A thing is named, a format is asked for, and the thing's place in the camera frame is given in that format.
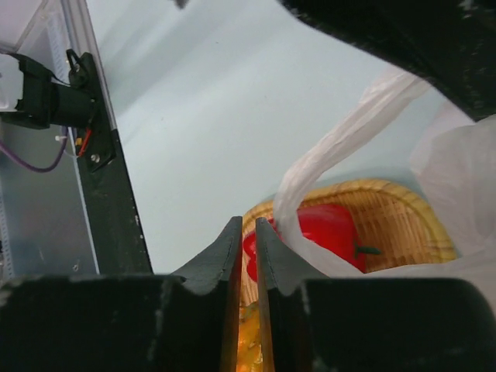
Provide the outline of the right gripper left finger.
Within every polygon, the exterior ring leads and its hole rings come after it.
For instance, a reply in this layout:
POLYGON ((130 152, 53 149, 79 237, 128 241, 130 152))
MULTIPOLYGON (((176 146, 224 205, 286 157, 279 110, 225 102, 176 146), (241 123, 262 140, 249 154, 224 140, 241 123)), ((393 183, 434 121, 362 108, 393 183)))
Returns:
POLYGON ((19 277, 1 289, 3 371, 233 371, 242 219, 171 274, 19 277))

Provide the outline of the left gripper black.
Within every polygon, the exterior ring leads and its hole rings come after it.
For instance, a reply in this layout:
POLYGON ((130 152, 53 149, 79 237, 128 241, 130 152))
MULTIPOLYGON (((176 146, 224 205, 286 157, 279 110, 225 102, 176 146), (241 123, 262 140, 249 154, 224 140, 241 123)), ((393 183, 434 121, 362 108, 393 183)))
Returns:
POLYGON ((428 81, 475 122, 495 114, 493 1, 282 1, 297 20, 428 81))

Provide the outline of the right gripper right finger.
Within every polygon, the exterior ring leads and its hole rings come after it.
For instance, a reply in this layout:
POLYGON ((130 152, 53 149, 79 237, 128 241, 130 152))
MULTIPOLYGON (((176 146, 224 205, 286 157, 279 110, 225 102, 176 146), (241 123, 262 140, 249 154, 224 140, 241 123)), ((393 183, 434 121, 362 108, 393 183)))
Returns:
POLYGON ((495 317, 457 279, 327 277, 256 222, 266 371, 493 371, 495 317))

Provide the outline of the fake pineapple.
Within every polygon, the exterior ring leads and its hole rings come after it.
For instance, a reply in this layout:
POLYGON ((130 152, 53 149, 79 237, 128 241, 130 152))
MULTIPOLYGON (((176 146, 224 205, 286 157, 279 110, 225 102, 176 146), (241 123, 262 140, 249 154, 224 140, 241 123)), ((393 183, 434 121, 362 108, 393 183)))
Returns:
POLYGON ((261 372, 263 354, 260 336, 260 310, 257 301, 239 310, 237 372, 261 372))

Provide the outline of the fake red bell pepper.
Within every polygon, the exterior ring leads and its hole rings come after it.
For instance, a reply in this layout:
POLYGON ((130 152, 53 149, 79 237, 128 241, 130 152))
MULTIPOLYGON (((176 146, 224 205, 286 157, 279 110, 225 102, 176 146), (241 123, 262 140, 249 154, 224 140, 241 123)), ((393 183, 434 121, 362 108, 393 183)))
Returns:
POLYGON ((275 218, 267 221, 290 252, 328 277, 358 277, 366 272, 368 257, 381 255, 379 248, 363 243, 350 211, 341 205, 300 208, 302 238, 293 243, 282 236, 275 218))

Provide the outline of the white plastic bag lemon print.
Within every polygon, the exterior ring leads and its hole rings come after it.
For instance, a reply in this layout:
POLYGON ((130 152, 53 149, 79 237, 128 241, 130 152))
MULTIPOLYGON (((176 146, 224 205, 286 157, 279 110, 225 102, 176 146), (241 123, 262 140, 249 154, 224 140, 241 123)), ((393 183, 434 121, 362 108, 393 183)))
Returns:
MULTIPOLYGON (((286 172, 274 199, 274 220, 286 244, 330 277, 357 277, 346 261, 306 239, 297 218, 318 178, 372 140, 429 83, 393 67, 364 93, 357 108, 286 172)), ((446 103, 410 157, 412 173, 444 225, 458 259, 379 270, 378 277, 456 277, 495 293, 495 119, 475 122, 446 103)))

